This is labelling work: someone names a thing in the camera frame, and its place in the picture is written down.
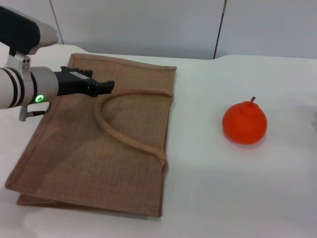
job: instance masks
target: white table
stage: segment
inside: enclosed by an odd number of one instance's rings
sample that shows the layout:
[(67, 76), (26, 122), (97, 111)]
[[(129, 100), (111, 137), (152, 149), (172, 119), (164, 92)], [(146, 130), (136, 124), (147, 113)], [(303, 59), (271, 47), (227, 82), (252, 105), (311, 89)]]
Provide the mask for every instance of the white table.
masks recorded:
[[(7, 53), (0, 46), (0, 65)], [(71, 53), (85, 51), (47, 47), (32, 65), (57, 71)], [(163, 217), (16, 206), (18, 194), (3, 185), (41, 118), (19, 122), (14, 108), (0, 111), (0, 237), (317, 237), (316, 59), (115, 57), (178, 67)], [(252, 96), (267, 116), (266, 138), (255, 146), (232, 144), (222, 116)]]

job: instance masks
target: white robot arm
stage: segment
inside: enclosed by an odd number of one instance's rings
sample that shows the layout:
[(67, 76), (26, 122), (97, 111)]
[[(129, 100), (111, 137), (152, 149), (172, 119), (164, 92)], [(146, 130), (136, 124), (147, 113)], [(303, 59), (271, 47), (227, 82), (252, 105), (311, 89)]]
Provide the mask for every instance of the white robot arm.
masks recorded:
[(96, 97), (111, 93), (114, 82), (95, 81), (91, 70), (61, 67), (61, 72), (53, 72), (47, 67), (30, 67), (27, 55), (57, 43), (58, 33), (51, 26), (0, 6), (0, 32), (0, 42), (10, 47), (7, 64), (0, 68), (0, 109), (22, 106), (21, 121), (45, 113), (28, 113), (29, 104), (50, 102), (66, 94)]

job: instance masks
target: pear stem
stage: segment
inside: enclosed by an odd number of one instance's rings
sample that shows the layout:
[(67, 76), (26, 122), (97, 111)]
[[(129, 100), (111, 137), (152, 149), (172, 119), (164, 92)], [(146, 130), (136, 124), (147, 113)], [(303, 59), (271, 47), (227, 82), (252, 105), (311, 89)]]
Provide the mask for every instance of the pear stem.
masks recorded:
[(250, 101), (251, 104), (253, 103), (254, 99), (255, 99), (255, 97), (252, 97), (252, 99)]

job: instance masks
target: green led light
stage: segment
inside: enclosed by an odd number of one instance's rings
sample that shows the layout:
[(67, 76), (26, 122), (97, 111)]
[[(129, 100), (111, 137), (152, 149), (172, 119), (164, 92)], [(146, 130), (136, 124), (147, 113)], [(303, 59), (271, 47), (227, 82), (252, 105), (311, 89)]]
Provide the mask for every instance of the green led light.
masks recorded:
[(44, 96), (43, 95), (39, 95), (39, 96), (36, 97), (35, 102), (39, 103), (43, 99), (44, 99)]

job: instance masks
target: white wall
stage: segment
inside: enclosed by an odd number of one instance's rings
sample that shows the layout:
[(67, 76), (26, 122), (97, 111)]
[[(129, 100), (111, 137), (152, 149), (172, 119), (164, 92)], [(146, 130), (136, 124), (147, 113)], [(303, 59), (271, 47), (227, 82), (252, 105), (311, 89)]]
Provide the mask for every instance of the white wall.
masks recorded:
[(223, 0), (52, 0), (65, 44), (90, 52), (212, 59)]
[(0, 0), (1, 6), (8, 6), (40, 20), (57, 30), (50, 0)]
[(228, 0), (217, 57), (317, 58), (317, 0)]

